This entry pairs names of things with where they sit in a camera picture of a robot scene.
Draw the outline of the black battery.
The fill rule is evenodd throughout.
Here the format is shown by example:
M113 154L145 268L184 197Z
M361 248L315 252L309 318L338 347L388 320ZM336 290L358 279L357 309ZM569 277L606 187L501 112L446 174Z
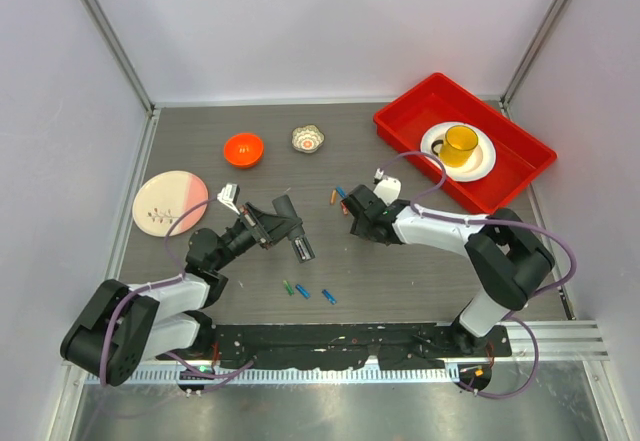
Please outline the black battery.
M295 240L295 244L299 253L300 262L307 262L313 258L313 254L309 250L308 243L303 238L298 238Z

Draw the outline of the black remote control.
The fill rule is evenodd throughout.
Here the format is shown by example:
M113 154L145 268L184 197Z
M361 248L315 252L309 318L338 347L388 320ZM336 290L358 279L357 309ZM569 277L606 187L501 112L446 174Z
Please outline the black remote control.
M313 260L315 258L315 254L313 252L311 244L304 231L302 219L298 216L297 211L291 201L291 198L287 194L283 194L275 198L272 201L272 205L276 213L279 216L284 217L291 224L291 227L287 231L287 239L290 241L290 244L297 256L298 261L300 262L300 258L299 258L299 253L295 244L295 240L298 238L303 238L307 241L309 250L313 254L313 258L311 260Z

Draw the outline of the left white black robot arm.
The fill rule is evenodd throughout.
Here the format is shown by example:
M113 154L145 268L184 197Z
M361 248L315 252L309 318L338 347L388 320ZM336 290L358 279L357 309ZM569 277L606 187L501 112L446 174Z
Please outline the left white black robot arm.
M168 352L205 358L214 329L203 310L226 287L224 267L254 246L269 249L282 240L291 243L299 262L314 257L290 197L282 195L272 205L273 212L241 206L223 234L196 230L184 270L173 278L137 285L103 281L64 336L61 357L113 387L127 381L141 362Z

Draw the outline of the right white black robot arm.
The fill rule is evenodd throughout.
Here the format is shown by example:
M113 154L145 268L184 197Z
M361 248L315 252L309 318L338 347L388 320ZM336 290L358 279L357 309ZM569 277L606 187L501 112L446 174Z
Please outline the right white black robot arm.
M464 217L407 200L385 201L359 185L342 201L354 221L350 233L384 245L422 245L468 259L481 288L451 325L451 343L472 356L492 328L522 310L555 266L542 242L510 209Z

